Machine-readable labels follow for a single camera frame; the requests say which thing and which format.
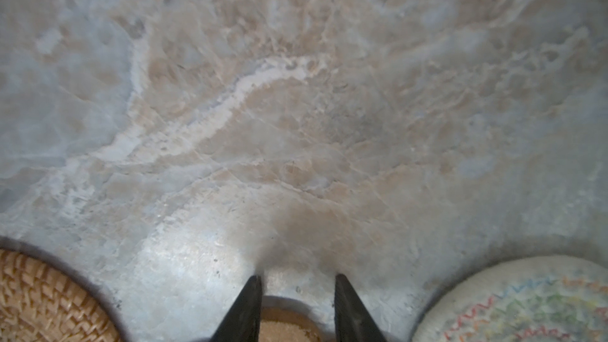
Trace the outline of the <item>white multicolour woven coaster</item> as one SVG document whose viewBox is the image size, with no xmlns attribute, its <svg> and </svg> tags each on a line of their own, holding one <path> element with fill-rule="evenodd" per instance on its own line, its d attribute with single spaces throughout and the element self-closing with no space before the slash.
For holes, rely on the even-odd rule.
<svg viewBox="0 0 608 342">
<path fill-rule="evenodd" d="M 607 270 L 573 256 L 487 268 L 424 315 L 414 341 L 605 341 Z"/>
</svg>

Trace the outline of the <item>rattan woven coaster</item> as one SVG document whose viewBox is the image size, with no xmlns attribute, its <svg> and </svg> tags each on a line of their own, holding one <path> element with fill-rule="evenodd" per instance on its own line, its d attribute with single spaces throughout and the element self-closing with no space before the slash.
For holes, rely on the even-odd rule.
<svg viewBox="0 0 608 342">
<path fill-rule="evenodd" d="M 88 291 L 50 264 L 1 251 L 2 341 L 120 341 Z"/>
</svg>

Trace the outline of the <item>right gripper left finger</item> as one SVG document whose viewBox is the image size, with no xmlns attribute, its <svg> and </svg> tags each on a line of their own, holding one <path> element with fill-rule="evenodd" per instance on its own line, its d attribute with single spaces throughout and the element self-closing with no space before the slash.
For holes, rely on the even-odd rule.
<svg viewBox="0 0 608 342">
<path fill-rule="evenodd" d="M 258 342 L 262 299 L 262 278 L 252 275 L 210 338 L 210 342 Z"/>
</svg>

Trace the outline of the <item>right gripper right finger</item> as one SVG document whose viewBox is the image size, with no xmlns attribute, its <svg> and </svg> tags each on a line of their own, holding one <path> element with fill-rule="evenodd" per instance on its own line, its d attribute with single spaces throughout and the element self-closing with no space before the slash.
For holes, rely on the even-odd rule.
<svg viewBox="0 0 608 342">
<path fill-rule="evenodd" d="M 336 275 L 334 322 L 338 342 L 387 342 L 344 274 Z"/>
</svg>

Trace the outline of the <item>cork paw coaster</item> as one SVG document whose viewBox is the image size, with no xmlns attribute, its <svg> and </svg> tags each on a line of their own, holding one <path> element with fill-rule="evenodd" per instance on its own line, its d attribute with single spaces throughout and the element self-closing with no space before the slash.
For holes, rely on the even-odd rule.
<svg viewBox="0 0 608 342">
<path fill-rule="evenodd" d="M 322 342 L 318 326 L 307 316 L 276 307 L 261 310 L 259 342 Z"/>
</svg>

